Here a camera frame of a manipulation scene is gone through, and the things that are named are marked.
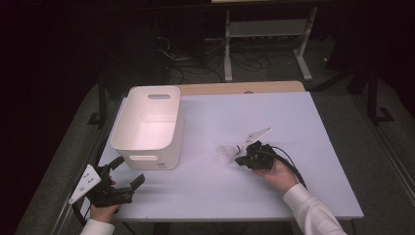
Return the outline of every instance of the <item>white plastic bin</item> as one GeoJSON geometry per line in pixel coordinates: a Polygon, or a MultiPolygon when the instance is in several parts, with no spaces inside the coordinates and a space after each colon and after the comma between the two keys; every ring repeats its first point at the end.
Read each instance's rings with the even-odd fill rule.
{"type": "Polygon", "coordinates": [[[177,166],[184,128],[179,105],[180,89],[175,86],[131,88],[111,139],[131,168],[177,166]]]}

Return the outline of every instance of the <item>white sleeve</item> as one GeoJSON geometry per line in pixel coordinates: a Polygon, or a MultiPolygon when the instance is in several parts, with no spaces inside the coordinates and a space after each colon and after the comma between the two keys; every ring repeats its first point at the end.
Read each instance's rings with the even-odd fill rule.
{"type": "Polygon", "coordinates": [[[316,197],[297,184],[283,198],[293,210],[299,227],[305,235],[338,235],[345,234],[339,222],[329,209],[316,197]]]}
{"type": "Polygon", "coordinates": [[[113,235],[114,226],[89,218],[80,235],[113,235]]]}

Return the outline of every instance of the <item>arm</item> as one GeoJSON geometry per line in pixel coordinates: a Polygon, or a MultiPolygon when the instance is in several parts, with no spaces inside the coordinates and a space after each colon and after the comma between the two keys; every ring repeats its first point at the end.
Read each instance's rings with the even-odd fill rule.
{"type": "Polygon", "coordinates": [[[99,234],[112,235],[114,226],[110,224],[113,214],[120,209],[121,205],[110,206],[107,208],[95,208],[91,205],[91,217],[83,227],[81,235],[99,234]]]}
{"type": "Polygon", "coordinates": [[[306,235],[345,234],[333,214],[316,197],[299,184],[296,176],[281,162],[274,160],[271,170],[254,169],[273,187],[286,192],[284,202],[293,211],[299,227],[306,235]]]}

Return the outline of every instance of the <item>white tabletop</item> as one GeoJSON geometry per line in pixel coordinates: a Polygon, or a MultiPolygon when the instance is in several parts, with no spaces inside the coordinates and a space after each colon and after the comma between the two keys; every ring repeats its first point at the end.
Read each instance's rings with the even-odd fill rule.
{"type": "MultiPolygon", "coordinates": [[[[133,170],[122,164],[112,171],[117,188],[129,186],[141,173],[146,177],[133,202],[124,205],[115,219],[293,219],[283,193],[245,166],[223,164],[215,153],[217,146],[242,143],[248,133],[268,126],[272,131],[261,142],[290,155],[310,193],[335,217],[363,216],[308,92],[182,96],[180,109],[185,127],[177,168],[133,170]]],[[[119,156],[110,140],[111,135],[99,165],[119,156]]]]}

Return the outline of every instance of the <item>bin handle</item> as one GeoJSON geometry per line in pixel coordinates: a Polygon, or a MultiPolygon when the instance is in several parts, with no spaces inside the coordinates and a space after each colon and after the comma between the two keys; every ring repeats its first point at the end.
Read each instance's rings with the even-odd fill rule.
{"type": "Polygon", "coordinates": [[[151,100],[169,100],[171,96],[169,94],[150,94],[147,96],[151,100]]]}

